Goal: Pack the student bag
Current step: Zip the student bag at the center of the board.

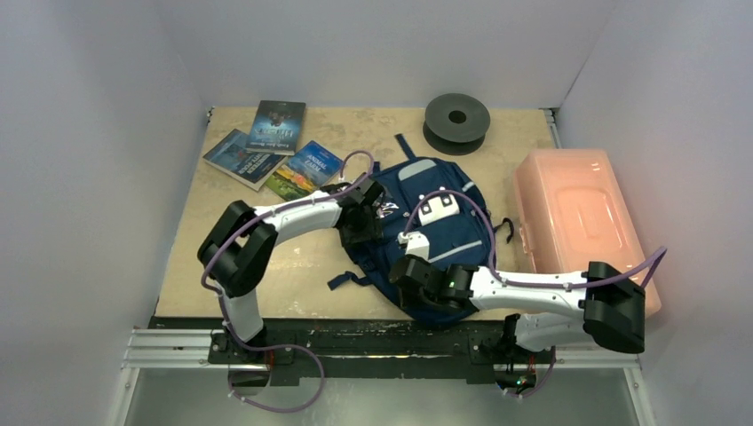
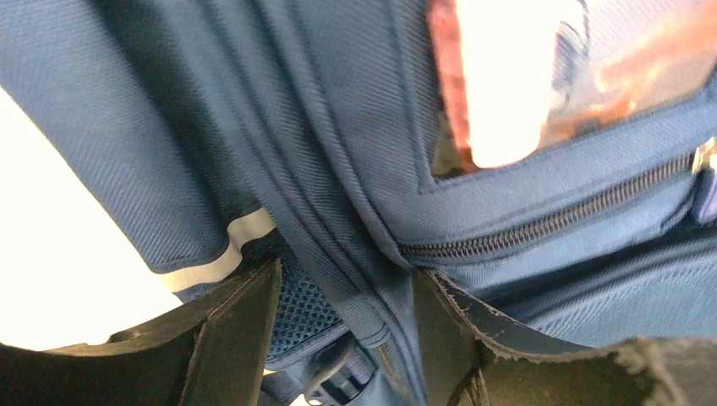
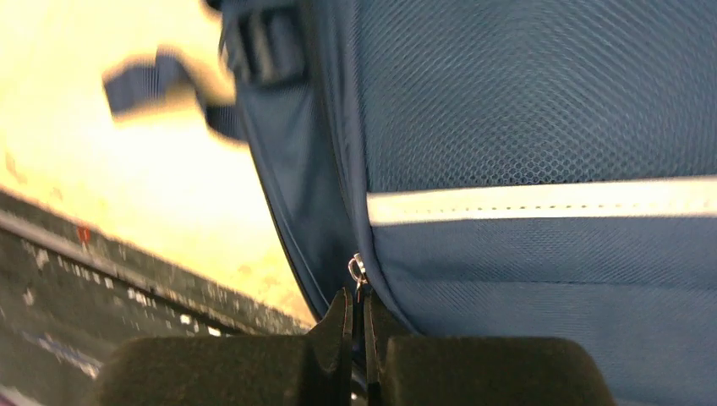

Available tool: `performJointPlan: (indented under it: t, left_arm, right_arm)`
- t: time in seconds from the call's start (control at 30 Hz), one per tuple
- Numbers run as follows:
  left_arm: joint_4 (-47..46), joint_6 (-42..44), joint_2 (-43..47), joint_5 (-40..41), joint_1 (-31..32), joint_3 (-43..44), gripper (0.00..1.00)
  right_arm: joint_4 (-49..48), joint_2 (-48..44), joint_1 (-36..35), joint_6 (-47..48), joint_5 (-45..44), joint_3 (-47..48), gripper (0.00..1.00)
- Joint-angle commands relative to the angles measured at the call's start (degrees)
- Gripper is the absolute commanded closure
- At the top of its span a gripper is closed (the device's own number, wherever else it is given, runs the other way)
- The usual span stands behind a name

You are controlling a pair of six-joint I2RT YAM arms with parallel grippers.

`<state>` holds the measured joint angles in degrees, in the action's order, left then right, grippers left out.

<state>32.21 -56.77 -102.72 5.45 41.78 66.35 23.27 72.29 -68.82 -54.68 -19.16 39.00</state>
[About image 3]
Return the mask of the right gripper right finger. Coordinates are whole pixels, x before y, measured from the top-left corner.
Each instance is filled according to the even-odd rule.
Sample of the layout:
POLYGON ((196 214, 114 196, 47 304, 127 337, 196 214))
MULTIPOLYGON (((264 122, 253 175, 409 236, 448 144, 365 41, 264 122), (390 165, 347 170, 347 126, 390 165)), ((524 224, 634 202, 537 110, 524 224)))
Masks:
POLYGON ((426 337, 364 298, 371 405, 613 405, 594 360, 554 337, 426 337))

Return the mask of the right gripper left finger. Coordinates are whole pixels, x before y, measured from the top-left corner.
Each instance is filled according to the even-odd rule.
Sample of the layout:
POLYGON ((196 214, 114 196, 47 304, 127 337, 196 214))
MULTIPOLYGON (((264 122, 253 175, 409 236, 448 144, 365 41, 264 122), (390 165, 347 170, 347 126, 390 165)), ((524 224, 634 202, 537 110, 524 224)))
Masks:
POLYGON ((353 297, 304 335, 151 337, 102 366, 87 405, 348 405, 353 297))

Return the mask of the navy blue student backpack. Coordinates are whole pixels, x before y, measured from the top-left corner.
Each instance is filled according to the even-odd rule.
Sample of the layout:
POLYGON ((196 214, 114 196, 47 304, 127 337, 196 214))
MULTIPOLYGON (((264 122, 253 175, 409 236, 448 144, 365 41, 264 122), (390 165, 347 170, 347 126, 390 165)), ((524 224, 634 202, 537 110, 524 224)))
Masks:
POLYGON ((713 1, 211 1, 311 311, 554 337, 617 405, 716 402, 713 1))

